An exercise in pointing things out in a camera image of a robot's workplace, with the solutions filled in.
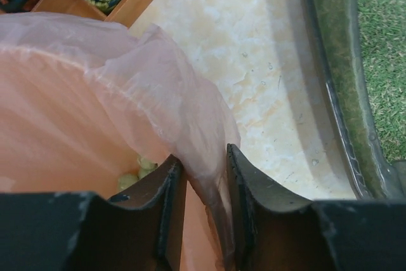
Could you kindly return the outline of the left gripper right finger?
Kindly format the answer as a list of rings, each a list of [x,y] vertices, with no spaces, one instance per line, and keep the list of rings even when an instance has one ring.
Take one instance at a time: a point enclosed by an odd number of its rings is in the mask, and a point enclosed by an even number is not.
[[[404,270],[405,201],[306,199],[226,149],[238,270]]]

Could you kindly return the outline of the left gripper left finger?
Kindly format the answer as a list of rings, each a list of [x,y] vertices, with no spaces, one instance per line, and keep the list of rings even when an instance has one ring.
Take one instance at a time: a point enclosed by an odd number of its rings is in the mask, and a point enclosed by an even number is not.
[[[169,156],[126,190],[1,194],[2,270],[179,270],[187,178]]]

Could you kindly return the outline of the pink bag-lined trash bin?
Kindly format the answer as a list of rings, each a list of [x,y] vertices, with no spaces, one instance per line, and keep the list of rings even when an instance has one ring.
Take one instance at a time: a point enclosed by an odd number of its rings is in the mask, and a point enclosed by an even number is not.
[[[226,146],[237,123],[215,84],[159,26],[57,13],[1,16],[1,190],[111,196],[144,157],[184,165],[181,267],[231,270]]]

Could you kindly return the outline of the dark litter box tray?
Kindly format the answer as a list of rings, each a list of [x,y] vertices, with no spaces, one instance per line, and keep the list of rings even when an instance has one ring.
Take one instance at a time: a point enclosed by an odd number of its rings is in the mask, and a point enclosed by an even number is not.
[[[301,0],[327,110],[358,198],[405,198],[405,161],[383,154],[362,65],[357,0]]]

